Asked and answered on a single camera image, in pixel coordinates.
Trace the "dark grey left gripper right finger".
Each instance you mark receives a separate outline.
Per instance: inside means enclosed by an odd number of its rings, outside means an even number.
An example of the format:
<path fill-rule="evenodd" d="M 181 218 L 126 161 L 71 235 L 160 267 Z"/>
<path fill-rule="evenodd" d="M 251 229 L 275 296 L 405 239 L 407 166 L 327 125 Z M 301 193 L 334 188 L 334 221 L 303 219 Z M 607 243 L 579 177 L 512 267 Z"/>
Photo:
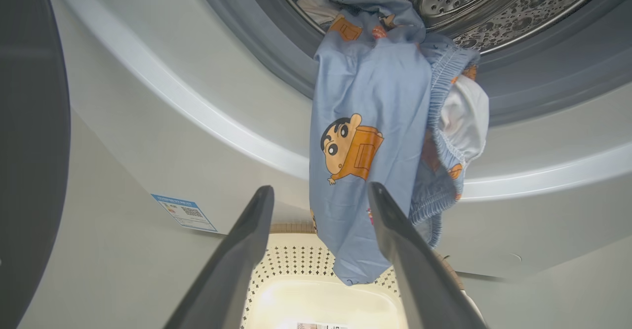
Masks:
<path fill-rule="evenodd" d="M 409 329 L 487 329 L 386 187 L 369 183 L 368 200 L 379 250 L 394 267 Z"/>

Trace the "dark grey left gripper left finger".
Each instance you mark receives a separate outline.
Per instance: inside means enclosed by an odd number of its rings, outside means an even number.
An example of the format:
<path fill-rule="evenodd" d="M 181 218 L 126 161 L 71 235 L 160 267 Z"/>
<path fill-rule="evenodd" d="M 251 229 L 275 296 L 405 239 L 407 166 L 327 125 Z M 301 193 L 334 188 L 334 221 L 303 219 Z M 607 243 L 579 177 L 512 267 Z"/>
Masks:
<path fill-rule="evenodd" d="M 273 187 L 257 189 L 164 329 L 239 329 L 251 272 L 266 253 L 274 205 Z"/>

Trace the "blue cartoon pajama pants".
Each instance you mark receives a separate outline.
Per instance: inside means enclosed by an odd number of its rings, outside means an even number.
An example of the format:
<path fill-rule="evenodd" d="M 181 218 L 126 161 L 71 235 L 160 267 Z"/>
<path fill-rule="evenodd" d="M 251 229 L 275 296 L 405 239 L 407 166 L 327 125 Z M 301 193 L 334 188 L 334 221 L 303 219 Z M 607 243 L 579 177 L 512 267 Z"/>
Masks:
<path fill-rule="evenodd" d="M 319 239 L 346 286 L 390 267 L 368 200 L 384 185 L 432 248 L 442 213 L 460 200 L 484 150 L 488 96 L 479 53 L 428 34 L 408 0 L 326 0 L 340 10 L 315 54 L 309 203 Z"/>

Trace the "dark washing machine door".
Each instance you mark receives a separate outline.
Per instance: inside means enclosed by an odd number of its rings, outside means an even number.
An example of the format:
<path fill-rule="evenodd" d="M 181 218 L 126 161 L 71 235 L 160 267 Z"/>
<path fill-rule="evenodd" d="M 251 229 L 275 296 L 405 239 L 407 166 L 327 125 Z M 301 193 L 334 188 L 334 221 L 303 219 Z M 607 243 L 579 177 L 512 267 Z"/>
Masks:
<path fill-rule="evenodd" d="M 0 329 L 30 306 L 65 206 L 72 134 L 50 0 L 0 0 Z"/>

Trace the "blue and cream cartoon pajama top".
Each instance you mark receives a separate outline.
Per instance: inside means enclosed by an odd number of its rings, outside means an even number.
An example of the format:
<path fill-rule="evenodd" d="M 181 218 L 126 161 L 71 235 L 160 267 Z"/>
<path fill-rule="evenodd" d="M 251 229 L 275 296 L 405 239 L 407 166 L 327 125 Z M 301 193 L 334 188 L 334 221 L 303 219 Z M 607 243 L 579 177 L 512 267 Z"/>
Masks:
<path fill-rule="evenodd" d="M 296 0 L 296 3 L 323 31 L 345 18 L 342 0 Z"/>

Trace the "white front-load washing machine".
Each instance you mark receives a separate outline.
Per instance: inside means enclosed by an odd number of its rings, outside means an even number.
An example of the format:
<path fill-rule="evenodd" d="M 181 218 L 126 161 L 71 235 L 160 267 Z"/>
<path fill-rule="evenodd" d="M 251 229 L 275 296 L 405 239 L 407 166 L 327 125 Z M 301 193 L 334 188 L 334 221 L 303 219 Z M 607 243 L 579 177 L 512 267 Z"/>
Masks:
<path fill-rule="evenodd" d="M 273 75 L 206 0 L 52 0 L 72 108 L 149 193 L 201 206 L 225 234 L 275 188 L 278 222 L 309 218 L 311 102 Z M 438 251 L 457 271 L 526 277 L 632 261 L 632 44 L 619 12 L 478 83 L 542 72 L 587 96 L 495 126 L 444 214 Z"/>

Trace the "stainless steel washing machine drum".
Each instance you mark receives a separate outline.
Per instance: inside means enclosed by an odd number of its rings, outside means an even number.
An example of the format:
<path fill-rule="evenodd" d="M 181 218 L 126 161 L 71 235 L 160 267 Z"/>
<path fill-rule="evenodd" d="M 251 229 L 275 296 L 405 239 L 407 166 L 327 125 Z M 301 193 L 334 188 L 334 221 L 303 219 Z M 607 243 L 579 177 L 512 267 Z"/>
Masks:
<path fill-rule="evenodd" d="M 412 54 L 430 37 L 490 54 L 526 40 L 590 0 L 342 0 L 345 18 L 323 31 L 296 0 L 283 0 L 314 33 L 317 55 Z"/>

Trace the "blue energy label sticker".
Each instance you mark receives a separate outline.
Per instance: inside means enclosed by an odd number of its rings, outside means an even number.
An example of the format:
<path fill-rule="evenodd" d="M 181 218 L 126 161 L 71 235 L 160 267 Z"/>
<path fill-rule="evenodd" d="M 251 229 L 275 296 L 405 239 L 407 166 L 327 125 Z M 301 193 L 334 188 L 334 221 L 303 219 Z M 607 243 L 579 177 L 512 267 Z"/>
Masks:
<path fill-rule="evenodd" d="M 217 228 L 212 225 L 207 216 L 203 214 L 196 203 L 156 194 L 152 194 L 152 198 L 160 203 L 160 205 L 167 210 L 169 214 L 171 214 L 175 221 L 180 224 L 180 226 L 218 234 Z"/>

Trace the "white perforated laundry basket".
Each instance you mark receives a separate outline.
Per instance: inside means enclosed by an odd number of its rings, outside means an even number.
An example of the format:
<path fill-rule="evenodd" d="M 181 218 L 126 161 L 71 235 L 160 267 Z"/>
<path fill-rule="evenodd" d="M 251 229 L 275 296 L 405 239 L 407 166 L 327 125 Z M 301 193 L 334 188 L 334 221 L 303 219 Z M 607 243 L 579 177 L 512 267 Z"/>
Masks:
<path fill-rule="evenodd" d="M 297 322 L 409 329 L 393 268 L 369 284 L 346 286 L 334 262 L 313 225 L 272 225 L 266 253 L 251 273 L 239 329 L 294 329 Z"/>

